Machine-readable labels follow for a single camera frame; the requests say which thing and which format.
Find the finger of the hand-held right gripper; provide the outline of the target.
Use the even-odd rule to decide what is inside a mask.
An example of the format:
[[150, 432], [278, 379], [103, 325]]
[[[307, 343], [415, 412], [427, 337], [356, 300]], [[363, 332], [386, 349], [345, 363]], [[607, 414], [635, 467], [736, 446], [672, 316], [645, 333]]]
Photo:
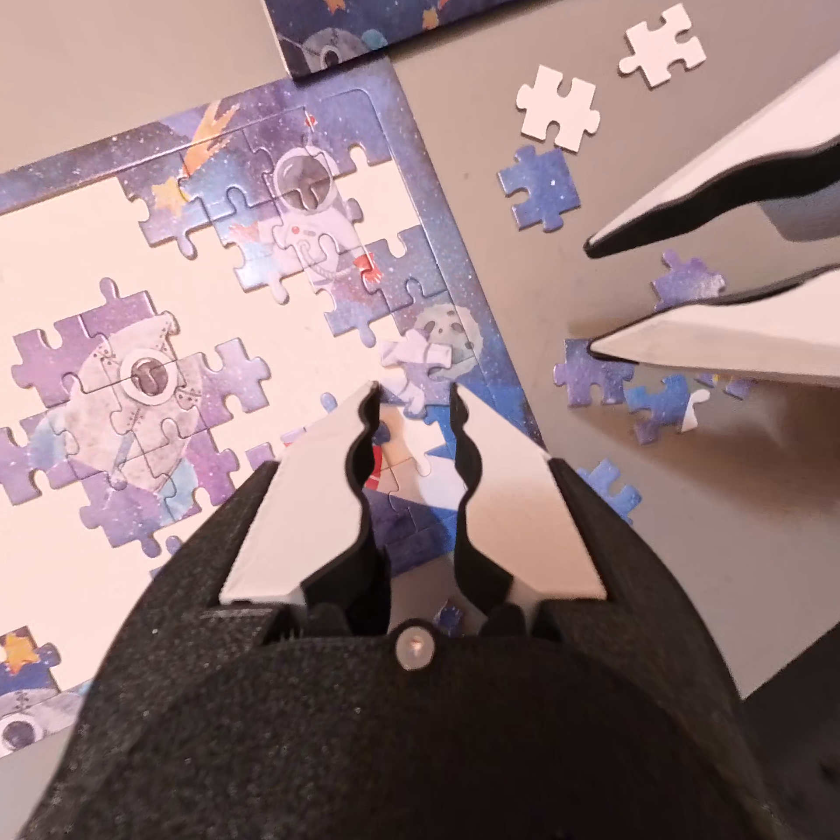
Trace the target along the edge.
[[839, 266], [682, 303], [589, 342], [606, 361], [839, 386]]
[[663, 242], [755, 203], [788, 241], [839, 235], [838, 54], [589, 237], [584, 252]]

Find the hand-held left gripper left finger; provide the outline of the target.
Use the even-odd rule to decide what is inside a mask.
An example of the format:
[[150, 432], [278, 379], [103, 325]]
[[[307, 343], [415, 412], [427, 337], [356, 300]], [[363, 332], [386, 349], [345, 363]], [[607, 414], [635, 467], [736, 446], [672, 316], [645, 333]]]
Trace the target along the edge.
[[355, 634], [385, 634], [390, 567], [364, 486], [375, 470], [381, 387], [369, 381], [278, 462], [219, 594], [221, 605], [279, 605], [296, 617], [335, 608]]

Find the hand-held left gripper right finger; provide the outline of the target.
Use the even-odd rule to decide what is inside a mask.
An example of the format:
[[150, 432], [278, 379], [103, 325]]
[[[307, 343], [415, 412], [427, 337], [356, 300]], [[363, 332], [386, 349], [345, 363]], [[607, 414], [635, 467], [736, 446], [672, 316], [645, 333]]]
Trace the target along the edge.
[[454, 549], [464, 597], [485, 616], [511, 604], [526, 628], [543, 603], [604, 602], [546, 450], [463, 385], [452, 387], [450, 424], [465, 483]]

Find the blue white jigsaw puzzle piece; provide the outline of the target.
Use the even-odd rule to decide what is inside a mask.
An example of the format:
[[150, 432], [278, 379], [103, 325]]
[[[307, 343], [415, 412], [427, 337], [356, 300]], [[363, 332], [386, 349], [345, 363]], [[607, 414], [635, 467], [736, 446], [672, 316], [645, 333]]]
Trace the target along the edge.
[[453, 348], [432, 342], [425, 332], [409, 329], [398, 341], [381, 349], [381, 388], [384, 398], [400, 404], [406, 417], [423, 419], [430, 406], [445, 406], [450, 383], [438, 376], [452, 364]]

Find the puzzle pieces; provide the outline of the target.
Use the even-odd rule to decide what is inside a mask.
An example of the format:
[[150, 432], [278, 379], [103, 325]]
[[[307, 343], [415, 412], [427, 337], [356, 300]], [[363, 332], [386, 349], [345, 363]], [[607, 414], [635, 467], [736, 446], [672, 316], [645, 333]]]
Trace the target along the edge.
[[617, 526], [620, 559], [632, 529], [627, 513], [641, 506], [635, 525], [687, 594], [692, 608], [729, 660], [749, 637], [756, 609], [758, 561], [751, 545], [753, 517], [744, 485], [758, 468], [750, 433], [759, 411], [756, 379], [678, 368], [655, 369], [596, 359], [590, 333], [615, 318], [653, 314], [656, 303], [719, 298], [734, 279], [737, 244], [695, 239], [657, 245], [612, 263], [585, 256], [592, 222], [616, 209], [633, 187], [664, 173], [667, 164], [696, 151], [722, 126], [737, 79], [727, 2], [689, 2], [682, 14], [670, 5], [662, 40], [677, 40], [687, 18], [710, 53], [705, 70], [680, 70], [667, 90], [651, 92], [642, 80], [620, 80], [619, 30], [660, 2], [563, 2], [558, 12], [526, 14], [500, 23], [488, 58], [462, 59], [445, 85], [454, 118], [471, 118], [474, 169], [489, 163], [487, 144], [501, 163], [501, 134], [512, 134], [513, 99], [524, 113], [524, 139], [496, 176], [516, 203], [513, 223], [502, 227], [501, 199], [482, 187], [473, 201], [476, 253], [483, 280], [493, 279], [496, 319], [516, 350], [541, 344], [535, 365], [521, 378], [555, 418], [548, 437], [554, 460], [570, 467], [572, 485], [594, 490]]

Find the space puzzle board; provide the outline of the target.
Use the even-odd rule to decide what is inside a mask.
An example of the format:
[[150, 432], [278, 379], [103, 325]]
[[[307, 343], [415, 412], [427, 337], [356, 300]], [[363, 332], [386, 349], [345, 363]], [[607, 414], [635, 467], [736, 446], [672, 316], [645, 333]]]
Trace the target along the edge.
[[[388, 59], [2, 176], [2, 759], [66, 732], [162, 565], [417, 329], [540, 441]], [[450, 551], [448, 405], [384, 397], [401, 574]]]

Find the grey desk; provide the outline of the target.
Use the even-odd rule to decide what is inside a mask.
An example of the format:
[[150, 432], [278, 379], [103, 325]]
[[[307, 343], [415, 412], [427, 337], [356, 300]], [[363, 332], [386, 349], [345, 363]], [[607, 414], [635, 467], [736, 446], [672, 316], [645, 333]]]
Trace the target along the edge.
[[[444, 2], [279, 3], [304, 70], [70, 150], [60, 13], [2, 2], [2, 756], [73, 723], [127, 615], [261, 464], [381, 385], [363, 486], [405, 615], [431, 617], [466, 488], [456, 383], [565, 459], [665, 562], [742, 696], [838, 624], [838, 389], [716, 330], [634, 365], [586, 341], [739, 318], [838, 263], [827, 209], [733, 198], [692, 233], [585, 240], [777, 97], [838, 117], [838, 2], [558, 2], [442, 35]], [[316, 71], [316, 52], [321, 71]]]

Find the illustrated puzzle box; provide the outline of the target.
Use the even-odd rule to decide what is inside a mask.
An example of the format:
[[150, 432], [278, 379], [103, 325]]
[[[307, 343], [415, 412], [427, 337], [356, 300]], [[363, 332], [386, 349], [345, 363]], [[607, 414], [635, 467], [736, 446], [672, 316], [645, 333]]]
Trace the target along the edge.
[[508, 1], [265, 1], [288, 75], [301, 79]]

